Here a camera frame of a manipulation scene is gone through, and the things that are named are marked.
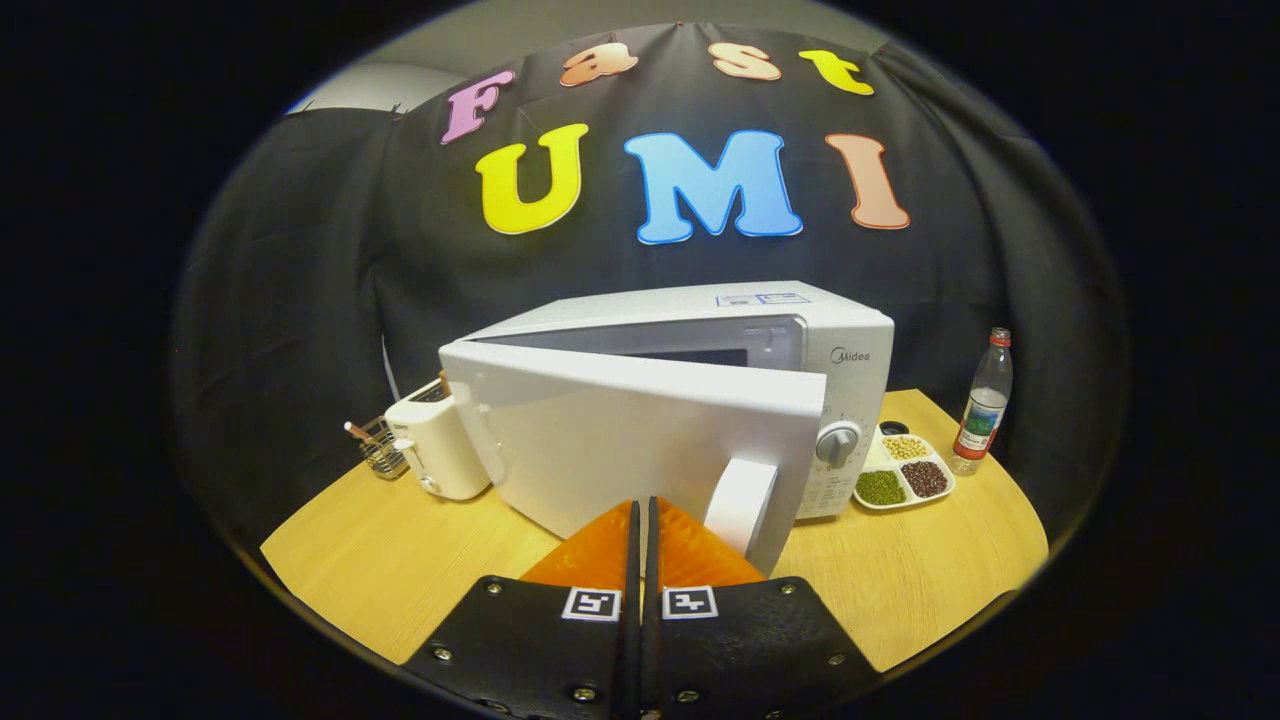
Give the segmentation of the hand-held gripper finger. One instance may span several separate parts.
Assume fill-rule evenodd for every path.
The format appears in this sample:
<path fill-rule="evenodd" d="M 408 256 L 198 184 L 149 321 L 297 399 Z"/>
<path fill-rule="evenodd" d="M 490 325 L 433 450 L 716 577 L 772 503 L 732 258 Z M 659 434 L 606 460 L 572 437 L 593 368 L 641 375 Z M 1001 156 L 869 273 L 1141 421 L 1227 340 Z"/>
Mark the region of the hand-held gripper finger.
<path fill-rule="evenodd" d="M 662 719 L 824 719 L 878 687 L 804 578 L 764 578 L 666 498 L 649 502 L 645 707 Z"/>
<path fill-rule="evenodd" d="M 480 577 L 399 674 L 506 719 L 635 717 L 640 534 L 625 501 L 524 575 Z"/>

